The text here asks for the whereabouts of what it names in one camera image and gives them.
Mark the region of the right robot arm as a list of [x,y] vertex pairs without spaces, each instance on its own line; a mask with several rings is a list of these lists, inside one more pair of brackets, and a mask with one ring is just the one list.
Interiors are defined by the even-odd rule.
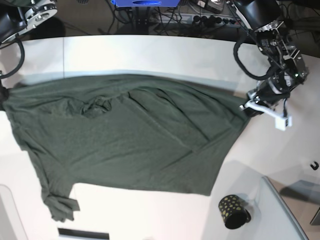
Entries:
[[25,61],[25,49],[20,36],[37,28],[58,12],[56,0],[2,0],[0,2],[0,48],[17,44],[20,60],[10,72],[0,74],[7,79],[16,74]]

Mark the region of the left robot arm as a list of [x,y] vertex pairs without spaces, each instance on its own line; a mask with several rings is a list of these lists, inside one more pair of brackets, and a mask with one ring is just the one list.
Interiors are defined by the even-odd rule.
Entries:
[[[233,47],[234,59],[247,76],[258,82],[247,92],[248,101],[240,108],[250,118],[275,116],[276,104],[286,101],[307,79],[309,71],[303,57],[280,19],[282,12],[275,0],[228,0],[226,6],[245,32]],[[267,57],[270,67],[264,75],[249,72],[239,58],[240,46],[247,38]]]

